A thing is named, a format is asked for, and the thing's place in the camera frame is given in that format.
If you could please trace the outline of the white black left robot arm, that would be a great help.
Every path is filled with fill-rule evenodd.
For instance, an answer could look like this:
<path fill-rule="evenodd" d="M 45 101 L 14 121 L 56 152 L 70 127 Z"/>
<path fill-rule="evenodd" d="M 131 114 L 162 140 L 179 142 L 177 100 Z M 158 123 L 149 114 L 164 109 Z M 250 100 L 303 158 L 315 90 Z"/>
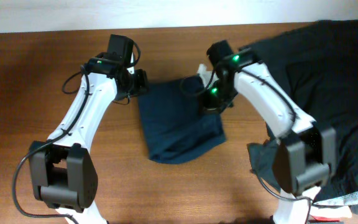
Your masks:
<path fill-rule="evenodd" d="M 91 146 L 110 104 L 143 95 L 146 72 L 139 54 L 104 52 L 81 66 L 79 88 L 66 115 L 46 141 L 34 141 L 26 155 L 36 200 L 68 223 L 107 223 L 95 202 L 98 175 Z"/>

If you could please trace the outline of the dark blue shorts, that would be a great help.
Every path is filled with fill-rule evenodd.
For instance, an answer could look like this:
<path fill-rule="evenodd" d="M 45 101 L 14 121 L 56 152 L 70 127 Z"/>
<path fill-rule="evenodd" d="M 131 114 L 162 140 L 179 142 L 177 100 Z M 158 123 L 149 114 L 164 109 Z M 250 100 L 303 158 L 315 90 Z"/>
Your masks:
<path fill-rule="evenodd" d="M 186 163 L 226 141 L 220 115 L 201 114 L 198 99 L 185 96 L 180 82 L 151 83 L 138 97 L 148 159 L 157 163 Z"/>

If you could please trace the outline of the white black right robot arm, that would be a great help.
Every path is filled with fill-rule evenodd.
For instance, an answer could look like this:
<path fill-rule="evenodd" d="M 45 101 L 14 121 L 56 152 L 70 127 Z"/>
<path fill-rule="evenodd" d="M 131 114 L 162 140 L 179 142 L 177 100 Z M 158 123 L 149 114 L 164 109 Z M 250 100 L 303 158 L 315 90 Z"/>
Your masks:
<path fill-rule="evenodd" d="M 207 51 L 212 72 L 202 73 L 212 106 L 221 113 L 242 95 L 267 123 L 277 142 L 273 175 L 280 193 L 268 193 L 279 200 L 273 223 L 308 223 L 316 194 L 337 168 L 336 132 L 304 112 L 281 88 L 266 64 L 255 54 Z"/>

